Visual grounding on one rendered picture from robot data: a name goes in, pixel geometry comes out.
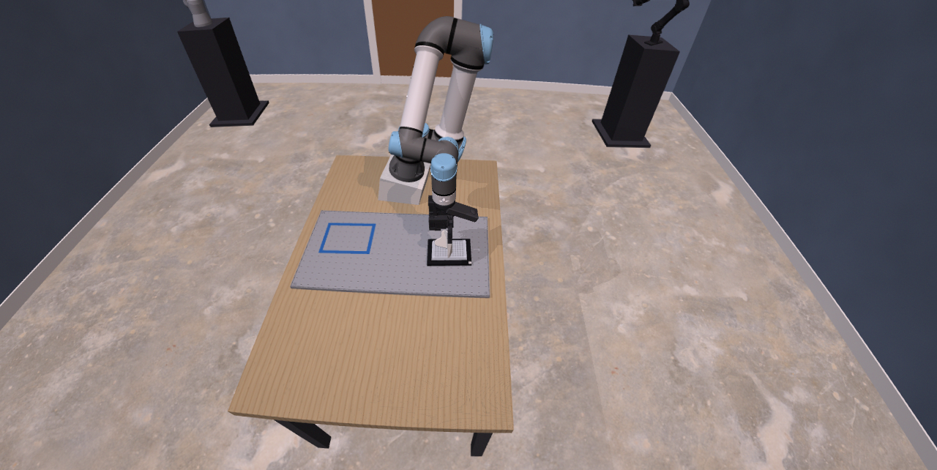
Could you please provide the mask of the blue tape outline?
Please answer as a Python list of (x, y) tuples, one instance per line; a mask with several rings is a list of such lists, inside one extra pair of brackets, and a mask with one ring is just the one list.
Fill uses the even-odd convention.
[[(325, 244), (325, 241), (326, 241), (327, 234), (328, 234), (329, 231), (330, 231), (330, 226), (331, 226), (331, 225), (360, 225), (360, 226), (372, 226), (372, 230), (371, 230), (371, 233), (370, 233), (370, 239), (369, 239), (369, 242), (368, 242), (368, 246), (367, 246), (366, 251), (324, 250), (324, 244)], [(375, 227), (376, 227), (376, 224), (371, 224), (371, 223), (329, 223), (328, 226), (327, 226), (327, 228), (326, 228), (326, 232), (325, 232), (325, 234), (324, 234), (324, 240), (322, 241), (321, 247), (319, 248), (319, 251), (318, 251), (318, 252), (319, 252), (319, 253), (370, 254), (370, 248), (371, 248), (371, 244), (372, 244), (372, 241), (373, 241), (373, 234), (374, 234), (374, 231), (375, 231)]]

